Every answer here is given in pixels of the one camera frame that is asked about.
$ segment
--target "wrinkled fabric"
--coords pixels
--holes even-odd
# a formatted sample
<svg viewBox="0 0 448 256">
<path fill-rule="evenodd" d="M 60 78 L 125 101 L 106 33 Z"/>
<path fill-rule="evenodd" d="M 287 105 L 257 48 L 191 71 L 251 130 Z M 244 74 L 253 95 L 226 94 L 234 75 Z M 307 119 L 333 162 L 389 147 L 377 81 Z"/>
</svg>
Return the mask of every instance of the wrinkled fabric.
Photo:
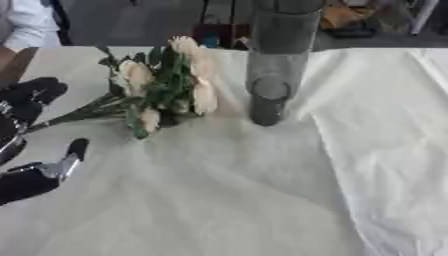
<svg viewBox="0 0 448 256">
<path fill-rule="evenodd" d="M 448 51 L 314 53 L 287 119 L 271 128 L 247 118 L 246 53 L 212 55 L 220 99 L 209 117 L 144 141 L 120 121 L 29 135 L 2 171 L 58 160 L 74 138 L 91 147 L 58 190 L 0 208 L 0 255 L 447 254 Z M 24 79 L 69 84 L 42 121 L 107 90 L 101 57 L 39 51 Z"/>
</svg>

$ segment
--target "chair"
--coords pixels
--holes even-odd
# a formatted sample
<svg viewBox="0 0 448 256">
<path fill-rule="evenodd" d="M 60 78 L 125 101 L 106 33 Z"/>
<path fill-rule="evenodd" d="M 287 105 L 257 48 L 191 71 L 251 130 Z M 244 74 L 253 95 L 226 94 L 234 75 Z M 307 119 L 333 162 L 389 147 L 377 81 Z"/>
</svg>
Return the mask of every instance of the chair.
<svg viewBox="0 0 448 256">
<path fill-rule="evenodd" d="M 62 45 L 73 45 L 73 41 L 70 38 L 70 19 L 62 6 L 60 0 L 50 0 L 50 4 L 54 9 L 56 23 L 59 26 L 58 36 Z"/>
</svg>

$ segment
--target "robotic hand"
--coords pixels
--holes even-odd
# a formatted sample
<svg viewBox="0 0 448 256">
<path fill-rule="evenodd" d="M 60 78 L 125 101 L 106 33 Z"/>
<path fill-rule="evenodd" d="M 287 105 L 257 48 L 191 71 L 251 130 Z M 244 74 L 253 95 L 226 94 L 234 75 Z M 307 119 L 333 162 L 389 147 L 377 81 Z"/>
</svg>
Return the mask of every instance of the robotic hand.
<svg viewBox="0 0 448 256">
<path fill-rule="evenodd" d="M 58 188 L 84 161 L 88 145 L 87 139 L 77 139 L 57 163 L 30 163 L 0 173 L 0 206 Z"/>
<path fill-rule="evenodd" d="M 49 105 L 67 91 L 56 78 L 39 78 L 0 90 L 0 166 L 25 147 L 22 135 Z M 0 206 L 59 187 L 84 160 L 89 141 L 77 139 L 58 163 L 30 163 L 0 172 Z"/>
<path fill-rule="evenodd" d="M 27 128 L 66 91 L 67 85 L 56 78 L 38 78 L 0 90 L 0 166 L 23 150 Z"/>
</svg>

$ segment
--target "metal finger tip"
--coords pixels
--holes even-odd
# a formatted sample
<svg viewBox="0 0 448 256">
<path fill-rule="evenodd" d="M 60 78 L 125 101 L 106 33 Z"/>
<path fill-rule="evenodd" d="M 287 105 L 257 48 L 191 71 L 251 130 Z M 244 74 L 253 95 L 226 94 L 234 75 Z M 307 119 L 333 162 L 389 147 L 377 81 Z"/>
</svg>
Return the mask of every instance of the metal finger tip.
<svg viewBox="0 0 448 256">
<path fill-rule="evenodd" d="M 80 138 L 74 140 L 67 151 L 67 155 L 75 154 L 80 161 L 84 161 L 84 157 L 89 146 L 89 140 Z"/>
</svg>

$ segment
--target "person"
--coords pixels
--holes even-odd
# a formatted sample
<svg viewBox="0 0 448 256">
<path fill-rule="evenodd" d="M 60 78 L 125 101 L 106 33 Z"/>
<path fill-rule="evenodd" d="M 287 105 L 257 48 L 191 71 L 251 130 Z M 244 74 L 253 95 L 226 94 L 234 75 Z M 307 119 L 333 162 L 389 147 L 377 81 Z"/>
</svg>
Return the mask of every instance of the person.
<svg viewBox="0 0 448 256">
<path fill-rule="evenodd" d="M 0 71 L 25 48 L 60 45 L 57 31 L 48 0 L 0 0 Z"/>
</svg>

